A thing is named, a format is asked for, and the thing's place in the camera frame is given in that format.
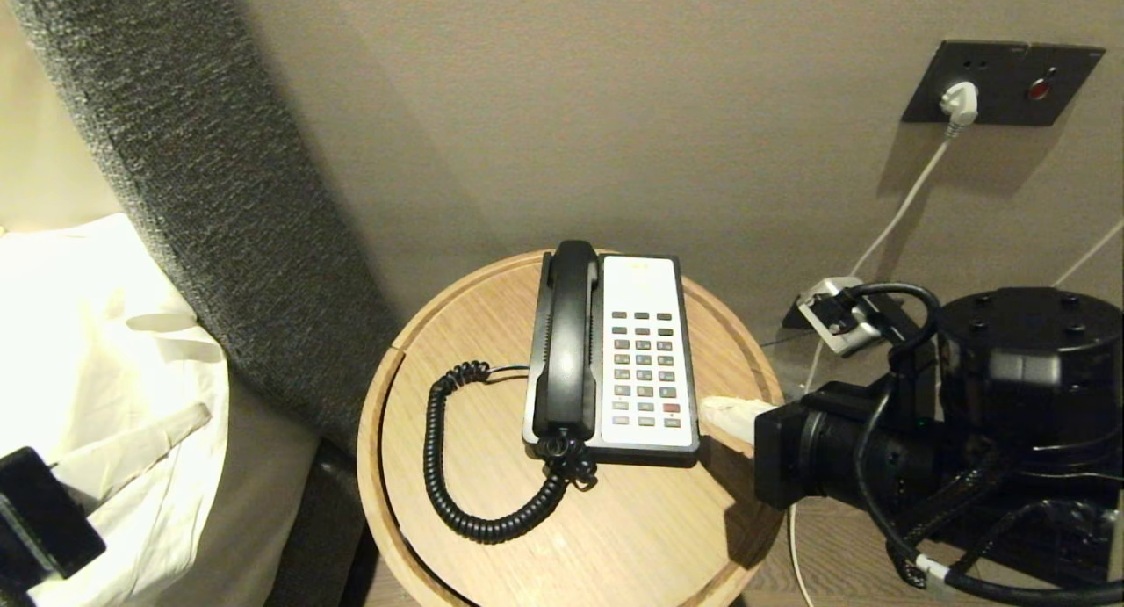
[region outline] telephone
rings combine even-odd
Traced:
[[[523,440],[577,436],[598,462],[690,466],[699,445],[679,262],[543,255]]]
[[[457,388],[525,370],[523,441],[544,460],[543,486],[497,519],[453,501],[442,466],[445,401]],[[597,483],[597,463],[691,466],[698,411],[679,262],[667,255],[598,255],[565,239],[543,255],[531,363],[461,363],[429,388],[423,469],[426,495],[457,534],[486,544],[534,528],[573,482]]]

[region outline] wooden floor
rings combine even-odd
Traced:
[[[959,594],[942,598],[903,583],[886,558],[885,542],[878,528],[874,527],[874,523],[863,511],[837,501],[819,498],[801,501],[798,506],[796,529],[800,569],[805,583],[808,586],[808,592],[817,607],[844,605],[855,607],[885,605],[946,607],[950,603],[959,605],[989,604]],[[959,554],[952,547],[928,542],[923,544],[922,551],[943,563],[951,563]],[[995,582],[1043,587],[1033,579],[987,561],[981,562],[976,568],[973,576]],[[398,585],[380,560],[366,605],[371,607],[405,607],[418,604]],[[787,525],[781,528],[780,535],[761,570],[742,594],[742,603],[734,605],[735,607],[804,606],[788,555]]]

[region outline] power outlet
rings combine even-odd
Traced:
[[[948,123],[941,96],[969,80],[979,88],[976,124],[1050,127],[1104,54],[1098,46],[943,42],[901,121]]]

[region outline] round wooden side table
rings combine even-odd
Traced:
[[[752,447],[701,424],[690,469],[601,464],[522,537],[481,545],[437,517],[422,478],[429,387],[465,360],[526,363],[543,252],[474,271],[395,339],[366,396],[359,484],[398,582],[423,605],[726,607],[753,577],[782,515],[753,495]],[[782,404],[761,347],[715,296],[683,280],[696,396]],[[526,380],[461,388],[446,410],[448,490],[468,513],[500,517],[538,490],[543,466],[520,437]]]

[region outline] electrical socket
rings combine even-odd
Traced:
[[[968,80],[979,88],[976,124],[1050,127],[1104,54],[1098,46],[943,42],[901,121],[948,123],[941,94]]]

